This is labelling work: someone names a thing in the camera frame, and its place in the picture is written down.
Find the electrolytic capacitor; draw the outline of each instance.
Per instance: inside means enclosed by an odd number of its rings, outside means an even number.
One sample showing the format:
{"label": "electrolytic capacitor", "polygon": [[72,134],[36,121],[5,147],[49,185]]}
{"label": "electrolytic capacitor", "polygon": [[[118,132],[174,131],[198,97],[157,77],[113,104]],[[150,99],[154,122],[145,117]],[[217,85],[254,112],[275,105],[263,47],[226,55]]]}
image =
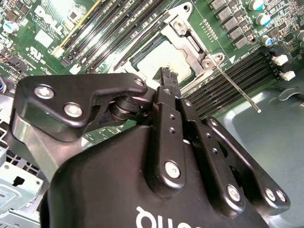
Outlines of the electrolytic capacitor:
{"label": "electrolytic capacitor", "polygon": [[262,44],[264,44],[266,47],[271,47],[274,43],[274,39],[270,38],[269,36],[263,36],[261,39]]}
{"label": "electrolytic capacitor", "polygon": [[264,1],[263,0],[251,0],[248,4],[248,8],[250,10],[261,10],[263,8]]}
{"label": "electrolytic capacitor", "polygon": [[296,36],[296,38],[299,40],[299,41],[302,41],[304,42],[304,30],[301,30],[298,35]]}
{"label": "electrolytic capacitor", "polygon": [[3,30],[9,34],[19,31],[19,25],[14,21],[6,21],[2,27]]}
{"label": "electrolytic capacitor", "polygon": [[265,13],[260,13],[257,17],[256,17],[256,23],[258,25],[263,25],[266,26],[270,23],[270,16],[265,14]]}

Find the black ram slot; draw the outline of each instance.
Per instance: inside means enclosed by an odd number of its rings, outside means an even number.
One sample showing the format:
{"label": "black ram slot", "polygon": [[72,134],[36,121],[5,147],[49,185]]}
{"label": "black ram slot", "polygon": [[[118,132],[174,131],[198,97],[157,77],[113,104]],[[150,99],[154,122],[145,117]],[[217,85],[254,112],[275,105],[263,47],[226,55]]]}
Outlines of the black ram slot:
{"label": "black ram slot", "polygon": [[[269,76],[269,77],[263,79],[260,82],[254,82],[254,83],[250,84],[246,89],[243,89],[243,90],[244,90],[245,93],[251,93],[252,91],[258,89],[262,85],[265,85],[266,83],[270,82],[271,80],[273,80],[273,78],[271,76]],[[207,116],[211,116],[215,113],[225,111],[229,105],[238,101],[242,97],[243,96],[241,94],[235,94],[235,95],[232,95],[230,97],[227,97],[224,102],[218,104],[217,106],[213,106],[211,109],[205,111],[204,114],[201,114],[199,116],[200,116],[201,119],[203,119],[203,118],[205,118]]]}
{"label": "black ram slot", "polygon": [[[80,44],[78,44],[77,47],[74,48],[74,56],[79,55],[89,45],[89,43],[98,35],[99,32],[101,32],[102,30],[106,30],[106,26],[108,26],[111,23],[111,20],[113,20],[113,17],[115,17],[123,9],[124,4],[126,2],[127,0],[124,0],[121,2],[121,4],[117,4],[115,8],[109,13],[111,17],[104,17],[101,21],[98,22],[95,28],[90,32],[90,35],[87,38],[85,38]],[[121,20],[122,18],[119,18],[119,20],[115,24],[110,25],[109,29],[117,25]]]}
{"label": "black ram slot", "polygon": [[[265,80],[265,77],[267,77],[269,73],[270,72],[268,70],[265,70],[262,74],[259,74],[259,77],[254,77],[250,80],[246,80],[243,83],[239,84],[239,87],[241,87],[244,91],[246,89],[250,89],[250,86],[254,86],[256,83],[263,82]],[[223,93],[222,96],[213,97],[209,101],[207,101],[204,105],[201,105],[201,108],[197,108],[197,111],[199,115],[205,115],[205,113],[208,113],[208,110],[214,109],[215,105],[223,107],[231,97],[242,98],[242,95],[234,87],[231,87],[225,93]]]}
{"label": "black ram slot", "polygon": [[[272,79],[277,79],[271,61],[260,50],[243,59],[226,73],[246,93],[250,93]],[[193,94],[187,96],[200,118],[224,110],[242,95],[222,76],[216,76]]]}
{"label": "black ram slot", "polygon": [[74,34],[71,39],[69,39],[67,41],[67,43],[65,43],[65,45],[63,46],[65,49],[68,49],[69,47],[71,47],[75,41],[83,34],[83,32],[89,27],[89,25],[100,15],[102,14],[104,8],[103,6],[109,2],[110,0],[107,0],[104,3],[101,3],[99,6],[97,6],[97,8],[93,11],[93,13],[91,13],[89,15],[89,17],[86,19],[86,22],[83,24],[83,26],[81,26],[78,30],[78,32],[76,34]]}
{"label": "black ram slot", "polygon": [[[259,62],[257,64],[252,65],[252,67],[255,68],[255,71],[252,71],[252,68],[245,69],[244,71],[241,71],[240,74],[233,75],[231,78],[232,80],[238,85],[241,81],[244,81],[246,78],[250,77],[253,73],[257,71],[262,71],[263,69],[268,69],[267,66],[261,65]],[[230,83],[223,83],[220,85],[217,85],[215,89],[211,88],[210,90],[205,90],[203,93],[199,94],[195,100],[192,100],[193,102],[196,102],[197,100],[202,103],[206,97],[213,97],[214,94],[223,93],[227,88],[232,87]]]}
{"label": "black ram slot", "polygon": [[141,1],[137,1],[136,4],[133,4],[125,13],[124,16],[121,16],[114,24],[112,24],[107,31],[102,35],[99,39],[98,43],[93,45],[91,50],[86,53],[85,58],[86,60],[90,60],[98,51],[99,49],[105,44],[110,37],[112,37],[116,31],[118,31],[122,26],[126,24],[126,22],[130,19],[133,15],[132,11],[134,9],[141,9],[144,4]]}
{"label": "black ram slot", "polygon": [[149,18],[160,6],[162,6],[165,3],[165,1],[162,0],[156,0],[154,1],[151,6],[148,8],[146,12],[141,14],[138,19],[133,21],[131,25],[128,27],[128,29],[124,30],[119,37],[115,39],[115,41],[107,47],[107,49],[101,54],[100,57],[98,57],[92,64],[91,69],[88,70],[88,72],[91,72],[92,70],[95,70],[99,65],[101,65],[102,62],[114,51],[116,50],[121,44],[126,42],[129,38],[129,35],[134,33],[137,29],[137,26],[141,25],[141,23],[146,19]]}

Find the screw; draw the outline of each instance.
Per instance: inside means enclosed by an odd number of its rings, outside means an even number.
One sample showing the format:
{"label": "screw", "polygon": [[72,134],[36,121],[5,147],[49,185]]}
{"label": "screw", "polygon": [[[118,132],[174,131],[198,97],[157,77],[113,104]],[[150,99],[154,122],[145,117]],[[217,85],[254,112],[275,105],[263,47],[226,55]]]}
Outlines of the screw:
{"label": "screw", "polygon": [[187,106],[192,106],[190,101],[185,100],[185,103],[186,103]]}
{"label": "screw", "polygon": [[172,94],[171,91],[170,91],[169,89],[167,89],[167,88],[165,88],[165,89],[163,89],[163,90],[164,90],[165,93],[168,94],[168,95],[171,95],[171,94]]}
{"label": "screw", "polygon": [[286,202],[286,199],[281,191],[277,190],[276,194],[278,195],[281,201]]}
{"label": "screw", "polygon": [[210,60],[205,60],[204,67],[209,68],[210,66],[211,66],[211,61]]}
{"label": "screw", "polygon": [[211,123],[213,124],[213,126],[217,126],[217,122],[215,122],[213,119],[210,119]]}
{"label": "screw", "polygon": [[227,186],[227,191],[229,193],[229,196],[236,202],[239,202],[241,200],[241,196],[238,192],[238,190],[233,185]]}
{"label": "screw", "polygon": [[274,193],[270,189],[265,189],[265,192],[268,198],[270,198],[272,201],[276,200]]}
{"label": "screw", "polygon": [[54,91],[45,86],[39,86],[34,90],[36,96],[42,99],[51,99],[54,97]]}
{"label": "screw", "polygon": [[76,118],[76,117],[80,117],[82,115],[81,108],[76,104],[67,104],[64,107],[64,110],[65,110],[66,114],[71,116],[71,117]]}
{"label": "screw", "polygon": [[170,177],[172,177],[174,179],[180,177],[181,171],[180,171],[179,167],[175,163],[173,163],[171,161],[167,161],[165,163],[165,169],[166,169],[167,174]]}
{"label": "screw", "polygon": [[136,78],[136,79],[134,79],[134,81],[137,85],[143,86],[143,82],[140,79]]}

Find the black plastic bracket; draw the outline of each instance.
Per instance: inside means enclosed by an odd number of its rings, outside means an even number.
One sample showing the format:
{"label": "black plastic bracket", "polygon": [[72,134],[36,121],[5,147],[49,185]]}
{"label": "black plastic bracket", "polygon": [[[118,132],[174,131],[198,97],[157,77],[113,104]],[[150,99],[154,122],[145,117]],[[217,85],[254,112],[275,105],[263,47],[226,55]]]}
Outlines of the black plastic bracket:
{"label": "black plastic bracket", "polygon": [[[38,97],[34,91],[39,86],[51,89],[54,97]],[[114,99],[140,97],[146,92],[146,84],[134,74],[31,76],[18,83],[14,108],[31,125],[60,141],[73,142],[85,132],[101,127],[104,113]],[[81,116],[67,115],[67,104],[79,106]]]}

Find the green circuit board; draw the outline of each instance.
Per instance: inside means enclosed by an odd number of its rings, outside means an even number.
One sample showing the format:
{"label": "green circuit board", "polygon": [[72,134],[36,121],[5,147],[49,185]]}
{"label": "green circuit board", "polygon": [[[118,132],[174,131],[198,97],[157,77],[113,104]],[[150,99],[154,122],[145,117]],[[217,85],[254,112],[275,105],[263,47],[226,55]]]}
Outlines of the green circuit board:
{"label": "green circuit board", "polygon": [[[259,11],[249,10],[247,0],[226,1],[227,4],[234,2],[231,11],[239,23],[245,21],[244,33],[248,32],[249,42],[241,48],[233,45],[227,31],[223,29],[223,22],[216,17],[216,10],[210,7],[212,1],[209,0],[2,0],[0,50],[5,51],[0,59],[0,73],[14,85],[26,76],[85,74],[92,69],[92,66],[94,73],[107,73],[115,57],[128,47],[150,22],[165,10],[186,2],[193,6],[189,23],[206,48],[210,53],[221,52],[225,55],[225,60],[220,65],[222,69],[230,68],[261,47],[263,44],[260,41],[264,35],[270,36],[274,43],[284,44],[293,60],[295,70],[301,66],[304,53],[296,37],[304,25],[304,2],[301,0],[264,0],[264,7]],[[106,17],[108,19],[106,25],[86,44],[84,40],[90,36],[91,30],[98,26],[98,18],[96,18],[86,27],[86,22],[93,13],[92,10],[99,8],[106,16],[117,3],[120,3],[121,7],[116,9],[115,14]],[[144,15],[145,10],[149,10],[154,4],[155,9]],[[122,19],[130,12],[133,14],[128,19]],[[267,26],[256,24],[256,17],[260,13],[271,17]],[[129,33],[124,33],[138,18],[142,18],[138,22],[139,26],[130,29]],[[82,35],[77,37],[81,30],[83,30]],[[102,45],[99,44],[106,35],[110,34],[109,31],[111,35],[107,36]],[[54,55],[56,48],[66,39],[75,41],[66,47],[61,55]],[[63,60],[83,42],[86,45],[81,53],[65,65]],[[112,47],[111,52],[104,55],[103,52],[109,47]],[[91,53],[90,58],[85,58],[87,53]],[[19,65],[17,69],[13,61],[10,63],[12,57],[21,61],[21,66]],[[188,93],[192,93],[200,86],[197,85]],[[127,122],[124,126],[103,128],[87,134],[86,138],[95,144],[134,124]]]}

